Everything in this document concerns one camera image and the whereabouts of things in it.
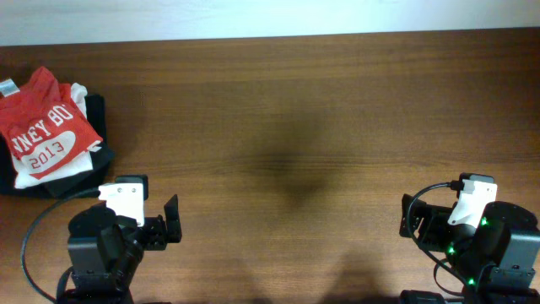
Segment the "red orange t-shirt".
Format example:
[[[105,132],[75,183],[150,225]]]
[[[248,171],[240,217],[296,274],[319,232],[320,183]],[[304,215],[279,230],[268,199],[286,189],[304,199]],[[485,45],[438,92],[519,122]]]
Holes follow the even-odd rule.
[[[1,134],[18,189],[91,171],[89,153],[103,142],[73,100],[72,85],[45,67],[1,99]]]

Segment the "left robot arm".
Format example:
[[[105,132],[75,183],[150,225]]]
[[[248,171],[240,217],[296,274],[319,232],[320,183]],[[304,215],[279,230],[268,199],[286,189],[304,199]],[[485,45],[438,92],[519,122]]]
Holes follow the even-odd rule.
[[[182,238],[179,199],[173,195],[164,214],[144,215],[149,197],[145,175],[119,176],[98,186],[99,203],[68,224],[72,266],[57,284],[57,303],[133,303],[130,285],[147,251],[164,251]]]

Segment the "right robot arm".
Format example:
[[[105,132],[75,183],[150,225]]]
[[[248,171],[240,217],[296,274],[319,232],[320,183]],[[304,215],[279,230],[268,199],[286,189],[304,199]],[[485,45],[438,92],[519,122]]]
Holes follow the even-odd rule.
[[[486,205],[476,228],[447,223],[452,209],[413,202],[402,197],[399,234],[409,237],[407,224],[418,231],[421,249],[442,252],[444,264],[466,281],[452,291],[454,303],[538,303],[539,292],[531,287],[539,253],[538,220],[516,204],[494,201]]]

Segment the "folded black garment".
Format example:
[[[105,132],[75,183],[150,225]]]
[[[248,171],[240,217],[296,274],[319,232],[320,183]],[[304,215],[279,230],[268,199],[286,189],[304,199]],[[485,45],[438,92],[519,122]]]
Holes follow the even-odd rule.
[[[11,156],[5,140],[1,138],[1,194],[28,198],[65,198],[83,190],[98,187],[104,180],[115,153],[107,145],[105,125],[105,99],[101,95],[87,95],[85,98],[87,119],[94,130],[103,138],[100,149],[90,152],[93,170],[65,177],[41,185],[15,189],[16,177]]]

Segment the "folded white t-shirt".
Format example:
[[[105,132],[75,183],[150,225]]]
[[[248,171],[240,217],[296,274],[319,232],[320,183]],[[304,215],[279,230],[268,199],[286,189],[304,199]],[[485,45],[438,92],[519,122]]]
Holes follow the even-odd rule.
[[[60,100],[34,115],[25,133],[12,136],[16,172],[14,187],[25,189],[93,170],[89,153],[99,149],[103,138],[87,119],[81,84],[61,84]]]

